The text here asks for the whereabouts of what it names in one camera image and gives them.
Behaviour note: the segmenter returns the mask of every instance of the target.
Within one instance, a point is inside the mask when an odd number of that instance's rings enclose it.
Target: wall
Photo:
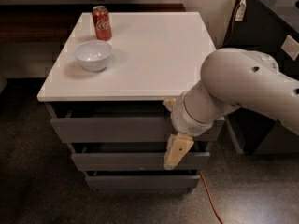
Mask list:
[[[212,40],[220,47],[235,0],[0,0],[10,4],[72,3],[183,3],[187,11],[199,11]],[[1,44],[0,69],[7,78],[45,77],[52,65],[52,55],[60,44]]]

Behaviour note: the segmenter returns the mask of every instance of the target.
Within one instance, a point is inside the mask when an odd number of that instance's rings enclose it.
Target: bowl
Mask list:
[[[80,65],[88,71],[102,71],[109,64],[112,46],[106,41],[87,41],[75,49],[74,55]]]

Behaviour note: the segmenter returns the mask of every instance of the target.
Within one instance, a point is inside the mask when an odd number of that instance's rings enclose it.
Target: red can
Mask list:
[[[93,8],[93,23],[96,37],[99,40],[108,41],[112,37],[109,12],[105,6]]]

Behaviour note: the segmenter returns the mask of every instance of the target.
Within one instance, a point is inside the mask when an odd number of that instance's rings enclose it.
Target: floor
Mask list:
[[[203,183],[189,194],[95,194],[50,126],[42,80],[0,95],[0,223],[219,223]],[[299,155],[237,155],[226,127],[203,173],[224,223],[299,223]]]

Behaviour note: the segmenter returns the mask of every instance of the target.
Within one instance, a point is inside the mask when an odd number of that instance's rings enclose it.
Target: wall socket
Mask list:
[[[290,35],[287,36],[286,40],[281,47],[294,61],[299,55],[299,43],[292,38]]]

